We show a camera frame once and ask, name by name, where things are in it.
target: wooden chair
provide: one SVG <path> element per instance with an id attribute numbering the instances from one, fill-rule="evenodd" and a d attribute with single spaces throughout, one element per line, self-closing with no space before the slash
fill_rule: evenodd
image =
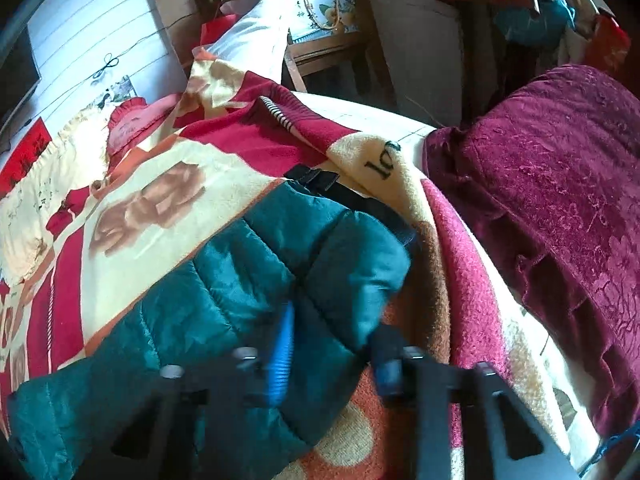
<path id="1" fill-rule="evenodd" d="M 286 73 L 288 73 L 291 85 L 295 90 L 306 92 L 306 85 L 302 79 L 304 76 L 349 60 L 354 72 L 356 90 L 359 94 L 367 94 L 370 91 L 368 56 L 389 107 L 396 109 L 396 95 L 378 37 L 370 2 L 369 0 L 355 1 L 360 30 L 290 44 L 284 59 Z"/>

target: floral blanket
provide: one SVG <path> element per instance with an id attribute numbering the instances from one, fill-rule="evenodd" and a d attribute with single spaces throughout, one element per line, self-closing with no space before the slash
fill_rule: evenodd
<path id="1" fill-rule="evenodd" d="M 207 54 L 196 58 L 171 114 L 104 182 L 69 194 L 47 228 L 36 272 L 0 283 L 0 427 L 9 394 L 91 355 L 155 282 L 249 208 L 296 164 L 336 171 L 418 233 L 404 286 L 385 320 L 437 360 L 487 361 L 513 385 L 561 449 L 568 439 L 522 313 L 438 189 L 395 142 L 333 123 L 289 91 Z M 381 406 L 368 373 L 331 431 L 282 478 L 402 476 L 413 438 L 406 414 Z M 462 474 L 460 419 L 452 468 Z"/>

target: quilted green garment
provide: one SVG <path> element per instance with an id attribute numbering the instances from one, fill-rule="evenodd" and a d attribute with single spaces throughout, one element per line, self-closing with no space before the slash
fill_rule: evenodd
<path id="1" fill-rule="evenodd" d="M 36 480 L 69 480 L 143 398 L 146 379 L 166 364 L 245 346 L 295 289 L 286 398 L 279 408 L 247 409 L 251 431 L 225 450 L 232 463 L 243 446 L 264 450 L 255 477 L 271 478 L 348 402 L 367 336 L 408 267 L 404 247 L 375 218 L 281 184 L 157 282 L 93 356 L 22 384 L 9 406 L 10 443 Z"/>

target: purple bedspread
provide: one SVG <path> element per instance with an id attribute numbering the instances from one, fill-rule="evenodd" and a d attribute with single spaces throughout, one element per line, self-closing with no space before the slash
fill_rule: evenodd
<path id="1" fill-rule="evenodd" d="M 424 145 L 431 180 L 596 379 L 601 434 L 640 415 L 639 158 L 640 102 L 586 66 L 551 70 Z"/>

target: black cable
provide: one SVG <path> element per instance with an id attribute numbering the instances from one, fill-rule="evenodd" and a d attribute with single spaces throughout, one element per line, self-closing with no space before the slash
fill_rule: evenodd
<path id="1" fill-rule="evenodd" d="M 164 31 L 164 30 L 168 30 L 169 28 L 173 27 L 176 23 L 181 22 L 183 19 L 188 18 L 190 16 L 194 16 L 196 14 L 196 12 L 192 12 L 191 14 L 185 14 L 184 16 L 181 16 L 180 18 L 178 18 L 177 20 L 175 20 L 173 23 L 167 25 L 166 27 L 163 28 L 159 28 L 158 30 L 156 30 L 155 32 L 149 34 L 148 36 L 145 36 L 144 38 L 140 38 L 139 40 L 137 40 L 133 45 L 131 45 L 127 50 L 124 50 L 123 52 L 119 53 L 117 56 L 114 56 L 111 52 L 108 52 L 106 54 L 106 56 L 104 56 L 104 65 L 102 65 L 98 70 L 96 70 L 95 72 L 93 72 L 90 76 L 86 77 L 85 79 L 82 79 L 82 81 L 80 81 L 79 83 L 76 83 L 75 85 L 73 85 L 71 88 L 67 89 L 66 91 L 62 92 L 62 94 L 60 94 L 58 97 L 56 97 L 55 99 L 53 99 L 52 102 L 50 102 L 49 105 L 47 105 L 46 107 L 44 107 L 42 110 L 40 110 L 36 115 L 30 117 L 22 126 L 22 128 L 24 128 L 25 126 L 27 126 L 28 124 L 31 123 L 31 121 L 33 121 L 36 117 L 42 115 L 44 113 L 45 110 L 47 110 L 48 108 L 52 107 L 61 97 L 64 97 L 66 94 L 68 94 L 69 92 L 75 90 L 76 88 L 78 88 L 81 84 L 86 83 L 87 81 L 89 81 L 89 79 L 98 79 L 102 74 L 104 74 L 108 69 L 113 68 L 115 66 L 117 66 L 117 64 L 120 62 L 120 58 L 122 56 L 124 56 L 125 54 L 129 53 L 131 50 L 133 50 L 136 46 L 138 46 L 140 43 L 142 43 L 145 40 L 148 40 L 149 38 L 155 36 L 156 34 L 159 34 L 160 32 Z"/>

